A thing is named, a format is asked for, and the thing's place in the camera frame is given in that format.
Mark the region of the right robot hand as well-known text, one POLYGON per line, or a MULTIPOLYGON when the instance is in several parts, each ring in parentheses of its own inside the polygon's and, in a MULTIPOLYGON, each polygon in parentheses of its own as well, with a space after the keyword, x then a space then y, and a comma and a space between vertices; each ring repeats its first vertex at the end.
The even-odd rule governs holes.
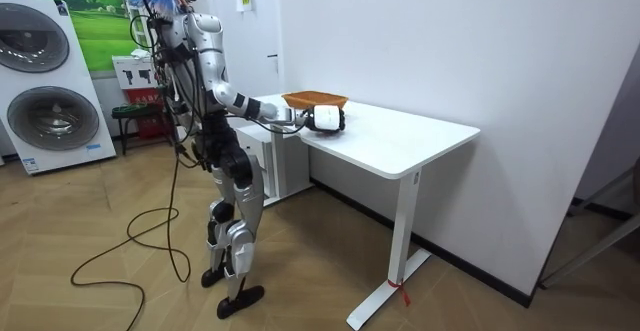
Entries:
POLYGON ((308 110, 304 125, 312 131, 335 133, 346 126, 344 111, 335 105, 316 105, 308 110))

